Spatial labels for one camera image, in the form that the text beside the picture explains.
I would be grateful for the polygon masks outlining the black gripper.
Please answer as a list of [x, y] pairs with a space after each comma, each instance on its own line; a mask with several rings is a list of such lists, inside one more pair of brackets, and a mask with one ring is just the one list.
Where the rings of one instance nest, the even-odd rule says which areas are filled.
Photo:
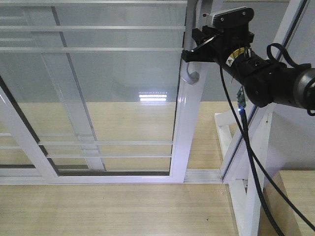
[[249, 23], [229, 29], [203, 26], [192, 30], [197, 47], [182, 51], [185, 62], [215, 62], [244, 86], [250, 101], [265, 107], [273, 103], [271, 77], [273, 64], [251, 50], [253, 33]]

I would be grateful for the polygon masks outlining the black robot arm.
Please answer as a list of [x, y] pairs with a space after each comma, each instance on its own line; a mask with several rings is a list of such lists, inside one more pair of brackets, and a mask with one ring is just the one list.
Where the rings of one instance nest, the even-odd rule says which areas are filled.
[[197, 47], [182, 52], [185, 62], [217, 63], [244, 86], [258, 107], [278, 103], [308, 112], [315, 109], [315, 70], [309, 63], [296, 64], [279, 43], [267, 46], [267, 59], [251, 49], [252, 8], [234, 8], [210, 17], [209, 25], [192, 30]]

